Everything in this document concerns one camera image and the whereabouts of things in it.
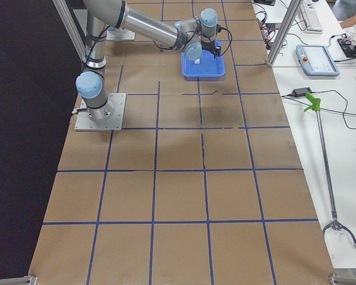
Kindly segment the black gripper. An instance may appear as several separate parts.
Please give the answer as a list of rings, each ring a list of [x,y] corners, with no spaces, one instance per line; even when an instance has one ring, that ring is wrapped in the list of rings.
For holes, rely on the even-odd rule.
[[[206,50],[213,54],[214,59],[217,55],[221,55],[221,46],[217,46],[215,39],[212,39],[211,37],[202,37],[202,50]]]

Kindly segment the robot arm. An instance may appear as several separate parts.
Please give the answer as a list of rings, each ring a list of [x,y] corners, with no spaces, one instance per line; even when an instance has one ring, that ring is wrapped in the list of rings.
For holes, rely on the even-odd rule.
[[[115,111],[104,90],[106,41],[133,41],[136,35],[141,35],[161,50],[181,51],[191,61],[198,60],[204,51],[214,57],[221,56],[221,48],[215,41],[222,27],[212,8],[171,26],[130,7],[126,1],[84,1],[84,5],[87,9],[85,54],[75,83],[92,122],[103,122]]]

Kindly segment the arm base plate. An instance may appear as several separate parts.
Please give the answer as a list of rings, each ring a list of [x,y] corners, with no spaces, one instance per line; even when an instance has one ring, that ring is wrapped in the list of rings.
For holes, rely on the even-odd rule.
[[[76,131],[121,131],[126,105],[126,93],[107,93],[107,103],[100,109],[90,109],[81,100],[82,112],[78,112]]]
[[[133,42],[135,33],[124,28],[108,30],[106,40],[109,42]]]

